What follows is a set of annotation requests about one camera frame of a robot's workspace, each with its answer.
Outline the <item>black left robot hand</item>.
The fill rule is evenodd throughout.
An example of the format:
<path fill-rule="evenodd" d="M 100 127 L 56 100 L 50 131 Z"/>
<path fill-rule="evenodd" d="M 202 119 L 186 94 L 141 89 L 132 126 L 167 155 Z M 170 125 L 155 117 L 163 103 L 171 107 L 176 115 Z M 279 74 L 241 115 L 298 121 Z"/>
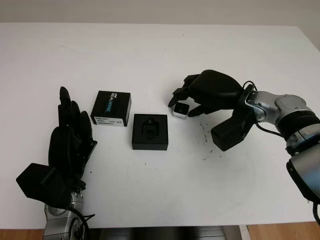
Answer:
<path fill-rule="evenodd" d="M 83 191 L 82 180 L 86 165 L 98 142 L 88 113 L 80 111 L 65 87 L 59 90 L 58 126 L 52 131 L 48 150 L 48 164 L 56 168 L 72 191 Z"/>

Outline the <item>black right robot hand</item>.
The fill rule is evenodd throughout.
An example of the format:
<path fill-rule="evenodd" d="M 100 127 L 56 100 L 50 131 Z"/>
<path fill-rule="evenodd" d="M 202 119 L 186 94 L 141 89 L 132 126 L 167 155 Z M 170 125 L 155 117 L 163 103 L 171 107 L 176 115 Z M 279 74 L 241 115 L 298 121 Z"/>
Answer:
<path fill-rule="evenodd" d="M 172 93 L 168 107 L 192 98 L 198 106 L 188 112 L 189 117 L 233 110 L 243 92 L 243 87 L 231 76 L 207 69 L 200 74 L 188 75 L 183 86 Z"/>

